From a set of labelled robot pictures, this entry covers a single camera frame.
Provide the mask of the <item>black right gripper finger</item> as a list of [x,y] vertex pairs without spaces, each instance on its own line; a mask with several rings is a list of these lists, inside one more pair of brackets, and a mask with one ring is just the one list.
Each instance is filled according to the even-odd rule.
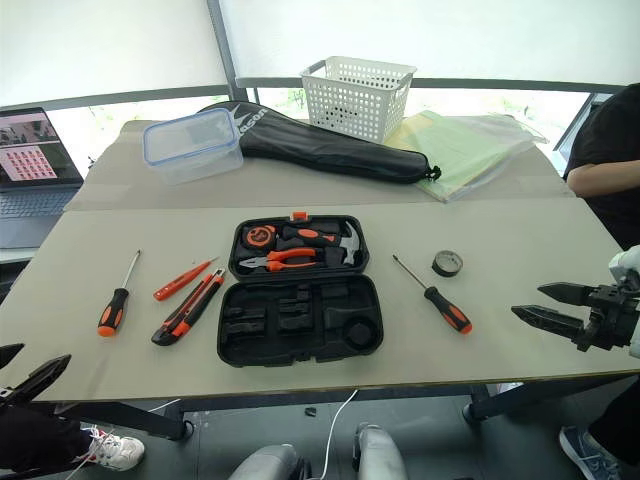
[[570,282],[552,282],[539,286],[537,290],[563,304],[591,306],[590,295],[594,288]]
[[584,321],[538,305],[512,306],[511,311],[529,326],[572,340],[586,342]]

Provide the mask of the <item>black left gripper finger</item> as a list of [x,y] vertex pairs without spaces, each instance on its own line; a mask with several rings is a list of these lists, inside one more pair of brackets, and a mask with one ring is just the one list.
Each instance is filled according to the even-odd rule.
[[24,343],[2,345],[0,347],[0,369],[6,367],[24,348]]
[[72,356],[70,354],[48,360],[32,371],[16,387],[1,389],[1,407],[28,404],[51,386],[66,370]]

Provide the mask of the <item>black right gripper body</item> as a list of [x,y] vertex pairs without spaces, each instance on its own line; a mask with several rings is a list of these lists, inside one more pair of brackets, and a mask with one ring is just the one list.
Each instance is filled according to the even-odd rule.
[[589,319],[574,343],[580,351],[590,347],[631,348],[639,337],[639,291],[614,285],[586,286],[580,303],[590,308]]

